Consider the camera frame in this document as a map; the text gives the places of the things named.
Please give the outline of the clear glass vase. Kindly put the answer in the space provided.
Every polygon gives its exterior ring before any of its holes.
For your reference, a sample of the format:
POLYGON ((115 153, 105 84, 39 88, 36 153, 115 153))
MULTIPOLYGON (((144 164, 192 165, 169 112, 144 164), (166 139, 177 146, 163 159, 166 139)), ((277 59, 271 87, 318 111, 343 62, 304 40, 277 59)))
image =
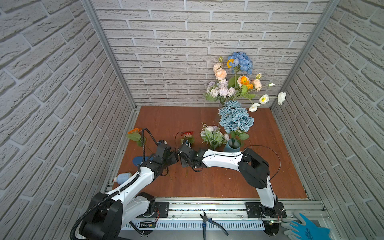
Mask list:
POLYGON ((220 99, 219 102, 220 102, 220 108, 222 108, 225 105, 225 103, 227 102, 227 100, 226 99, 220 99))

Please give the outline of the blue hydrangea flower stem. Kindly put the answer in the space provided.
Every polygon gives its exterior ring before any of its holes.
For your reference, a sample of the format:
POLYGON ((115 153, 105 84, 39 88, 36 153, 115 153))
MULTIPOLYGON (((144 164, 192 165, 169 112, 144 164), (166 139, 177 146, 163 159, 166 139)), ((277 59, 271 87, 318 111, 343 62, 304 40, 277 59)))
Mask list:
POLYGON ((254 68, 253 62, 246 53, 234 52, 227 59, 227 68, 234 74, 228 83, 229 92, 242 90, 243 86, 245 86, 247 90, 254 88, 254 84, 252 80, 250 80, 254 68))

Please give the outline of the teal ceramic vase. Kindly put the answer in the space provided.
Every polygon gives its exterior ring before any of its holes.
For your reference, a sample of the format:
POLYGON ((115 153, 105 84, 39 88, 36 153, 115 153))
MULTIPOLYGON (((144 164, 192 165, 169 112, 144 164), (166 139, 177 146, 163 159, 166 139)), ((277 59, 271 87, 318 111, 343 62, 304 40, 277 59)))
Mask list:
POLYGON ((241 142, 238 139, 229 139, 224 147, 224 152, 239 152, 241 149, 241 142))

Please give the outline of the orange yellow flower stem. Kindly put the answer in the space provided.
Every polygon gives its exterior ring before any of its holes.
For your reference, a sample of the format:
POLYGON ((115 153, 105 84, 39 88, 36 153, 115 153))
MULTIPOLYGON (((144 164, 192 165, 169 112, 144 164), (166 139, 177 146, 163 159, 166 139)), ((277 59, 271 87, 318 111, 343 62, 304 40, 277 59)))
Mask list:
POLYGON ((253 62, 248 59, 229 59, 227 67, 233 71, 234 77, 229 79, 228 86, 235 90, 250 84, 248 75, 252 74, 253 62))

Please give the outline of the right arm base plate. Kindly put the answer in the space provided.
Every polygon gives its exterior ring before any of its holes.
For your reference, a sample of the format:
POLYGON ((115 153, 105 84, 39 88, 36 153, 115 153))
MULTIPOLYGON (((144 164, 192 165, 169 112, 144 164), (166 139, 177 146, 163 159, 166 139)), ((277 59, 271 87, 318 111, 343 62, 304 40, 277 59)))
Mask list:
POLYGON ((287 217, 285 207, 283 203, 277 202, 274 208, 267 208, 261 205, 260 202, 247 202, 245 203, 246 212, 248 218, 272 218, 272 219, 282 219, 287 217))

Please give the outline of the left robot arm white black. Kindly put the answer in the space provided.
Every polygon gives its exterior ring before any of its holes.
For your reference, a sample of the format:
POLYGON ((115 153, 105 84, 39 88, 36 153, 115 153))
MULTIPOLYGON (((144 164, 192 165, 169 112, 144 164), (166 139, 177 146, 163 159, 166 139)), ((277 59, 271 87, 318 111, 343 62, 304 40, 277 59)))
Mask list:
POLYGON ((87 211, 75 222, 70 239, 118 240, 121 228, 140 215, 151 216, 155 197, 142 192, 169 166, 178 162, 178 152, 162 142, 157 151, 138 165, 128 180, 106 194, 97 193, 87 211))

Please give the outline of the white lilac bouquet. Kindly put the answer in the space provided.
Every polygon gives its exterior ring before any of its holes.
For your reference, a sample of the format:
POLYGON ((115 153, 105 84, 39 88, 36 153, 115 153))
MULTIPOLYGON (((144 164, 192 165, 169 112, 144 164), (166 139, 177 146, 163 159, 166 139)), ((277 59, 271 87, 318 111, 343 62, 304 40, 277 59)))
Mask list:
POLYGON ((225 145, 230 139, 230 136, 222 133, 218 126, 208 126, 205 123, 202 123, 200 136, 203 143, 207 144, 211 150, 215 150, 216 148, 225 145))
POLYGON ((230 100, 235 96, 236 89, 229 86, 229 81, 225 81, 223 85, 218 81, 211 81, 206 88, 204 94, 206 100, 211 102, 219 101, 220 99, 230 100))

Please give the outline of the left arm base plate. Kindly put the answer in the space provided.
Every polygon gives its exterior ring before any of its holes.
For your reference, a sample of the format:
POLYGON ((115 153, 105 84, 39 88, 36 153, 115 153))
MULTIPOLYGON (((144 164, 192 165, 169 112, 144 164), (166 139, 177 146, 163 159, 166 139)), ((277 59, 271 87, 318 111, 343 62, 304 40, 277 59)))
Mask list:
POLYGON ((169 202, 155 202, 150 204, 148 211, 143 215, 139 215, 138 218, 167 218, 169 209, 169 202))

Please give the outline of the white ranunculus flower stem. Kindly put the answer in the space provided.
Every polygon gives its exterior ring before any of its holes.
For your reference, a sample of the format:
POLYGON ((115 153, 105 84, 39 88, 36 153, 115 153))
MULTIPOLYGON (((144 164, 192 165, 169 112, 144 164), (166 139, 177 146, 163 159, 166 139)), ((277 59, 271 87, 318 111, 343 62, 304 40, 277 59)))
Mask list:
POLYGON ((276 100, 278 105, 282 105, 285 100, 287 93, 280 92, 276 97, 270 97, 268 94, 264 94, 262 96, 253 94, 256 90, 260 90, 262 87, 253 87, 249 89, 246 86, 242 87, 242 97, 248 99, 251 102, 251 106, 249 107, 250 112, 256 112, 259 107, 267 104, 270 100, 276 100))

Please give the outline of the orange gerbera flower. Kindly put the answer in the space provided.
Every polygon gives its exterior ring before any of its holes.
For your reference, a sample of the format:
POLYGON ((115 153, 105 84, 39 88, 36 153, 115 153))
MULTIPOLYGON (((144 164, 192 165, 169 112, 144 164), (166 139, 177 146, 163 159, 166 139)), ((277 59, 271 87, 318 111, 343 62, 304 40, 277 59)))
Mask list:
POLYGON ((147 138, 143 135, 143 129, 135 128, 127 133, 127 137, 130 141, 136 142, 137 146, 142 148, 145 155, 147 138))

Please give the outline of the red gerbera flower stem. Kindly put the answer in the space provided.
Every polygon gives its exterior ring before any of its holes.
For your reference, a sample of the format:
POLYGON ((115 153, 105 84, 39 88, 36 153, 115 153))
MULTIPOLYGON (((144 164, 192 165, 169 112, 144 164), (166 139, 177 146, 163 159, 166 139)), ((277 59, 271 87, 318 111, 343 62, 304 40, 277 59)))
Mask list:
MULTIPOLYGON (((192 148, 194 142, 195 138, 193 136, 193 132, 182 133, 181 144, 187 145, 188 147, 192 148)), ((182 160, 181 164, 183 168, 188 167, 188 164, 185 160, 182 160)))

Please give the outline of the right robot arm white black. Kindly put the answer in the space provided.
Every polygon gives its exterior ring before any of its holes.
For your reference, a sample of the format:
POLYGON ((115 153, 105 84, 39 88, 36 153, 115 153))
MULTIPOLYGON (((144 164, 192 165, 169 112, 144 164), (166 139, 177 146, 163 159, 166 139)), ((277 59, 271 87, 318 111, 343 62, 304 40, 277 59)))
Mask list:
POLYGON ((268 209, 276 208, 278 198, 271 184, 269 164, 252 149, 246 148, 242 152, 195 151, 182 145, 178 155, 193 169, 218 167, 240 172, 245 181, 257 190, 261 205, 268 209))

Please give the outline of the dusty blue hydrangea stem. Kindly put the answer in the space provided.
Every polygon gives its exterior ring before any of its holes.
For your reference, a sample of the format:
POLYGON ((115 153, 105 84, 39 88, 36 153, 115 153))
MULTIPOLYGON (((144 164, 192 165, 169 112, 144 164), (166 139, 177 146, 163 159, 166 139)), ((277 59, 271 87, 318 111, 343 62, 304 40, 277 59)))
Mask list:
POLYGON ((219 109, 219 116, 221 117, 220 126, 224 128, 230 139, 238 139, 242 146, 243 142, 250 137, 248 131, 255 122, 248 110, 238 101, 228 101, 219 109))

